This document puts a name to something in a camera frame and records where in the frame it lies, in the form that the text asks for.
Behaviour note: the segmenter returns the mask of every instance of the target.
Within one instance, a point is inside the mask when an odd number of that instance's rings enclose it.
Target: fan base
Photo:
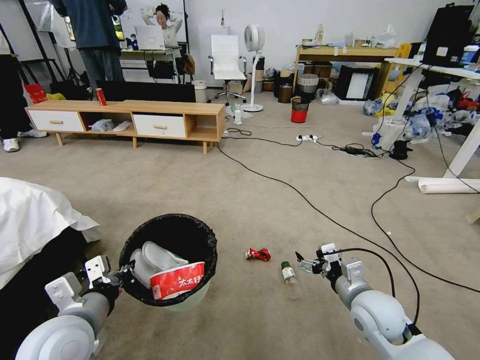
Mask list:
[[[250,104],[245,104],[240,107],[243,111],[246,111],[248,113],[256,113],[264,109],[262,105],[258,105],[258,104],[253,104],[253,106],[250,106]]]

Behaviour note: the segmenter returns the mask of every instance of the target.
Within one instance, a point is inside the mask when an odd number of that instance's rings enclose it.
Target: power strip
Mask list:
[[[319,137],[317,135],[298,135],[297,137],[295,137],[295,140],[297,140],[298,142],[306,142],[306,141],[311,141],[311,142],[314,142],[316,143],[317,140],[319,139]]]

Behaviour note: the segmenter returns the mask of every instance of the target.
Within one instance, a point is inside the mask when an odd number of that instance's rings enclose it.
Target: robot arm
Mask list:
[[[89,360],[105,343],[102,331],[112,312],[127,272],[134,263],[112,271],[106,256],[85,263],[89,289],[80,296],[82,285],[69,272],[48,283],[45,290],[59,312],[35,328],[22,342],[16,359]]]
[[[306,260],[297,252],[298,267],[330,281],[333,291],[350,310],[355,327],[381,359],[453,359],[442,346],[425,337],[394,297],[372,290],[364,280],[360,260],[342,258],[336,251],[334,243],[320,246],[316,260]]]

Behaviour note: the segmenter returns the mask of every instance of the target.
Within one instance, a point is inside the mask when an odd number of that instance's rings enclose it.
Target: bottle label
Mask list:
[[[283,275],[283,280],[295,277],[294,270],[291,267],[286,267],[286,268],[282,269],[281,274]]]

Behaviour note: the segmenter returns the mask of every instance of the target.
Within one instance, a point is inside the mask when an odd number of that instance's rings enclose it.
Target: gray carpet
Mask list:
[[[262,93],[264,110],[247,120],[263,126],[291,126],[288,104]],[[243,125],[253,136],[295,143],[298,134],[323,134],[327,144],[363,143],[361,135],[377,121],[351,105],[310,105],[310,128],[267,129]],[[449,160],[457,143],[442,138]],[[117,264],[125,240],[146,220],[165,213],[186,213],[207,223],[218,239],[218,266],[210,290],[187,313],[143,305],[120,296],[108,318],[108,342],[100,359],[376,359],[360,339],[348,310],[327,280],[296,270],[302,298],[289,300],[280,263],[295,263],[294,251],[312,258],[319,244],[341,248],[375,246],[314,211],[289,187],[246,171],[217,148],[202,154],[200,144],[117,137],[68,136],[59,147],[55,136],[26,139],[17,153],[0,152],[1,176],[23,179],[61,191],[72,206],[102,225],[102,240],[91,256],[102,253]],[[408,173],[385,158],[364,160],[312,143],[280,146],[258,140],[225,139],[221,148],[248,167],[289,182],[336,221],[392,250],[372,221],[370,205]],[[437,143],[412,146],[407,163],[422,176],[441,177],[445,164]],[[480,177],[476,155],[462,174]],[[478,225],[465,215],[480,205],[474,194],[423,195],[416,184],[401,181],[380,201],[375,213],[399,248],[415,263],[453,281],[480,289]],[[249,248],[267,247],[270,262],[246,261]],[[386,257],[397,298],[408,316],[415,292],[402,268]],[[389,293],[384,265],[364,261],[370,285]],[[480,352],[480,294],[453,287],[412,269],[422,299],[419,328],[457,359]]]

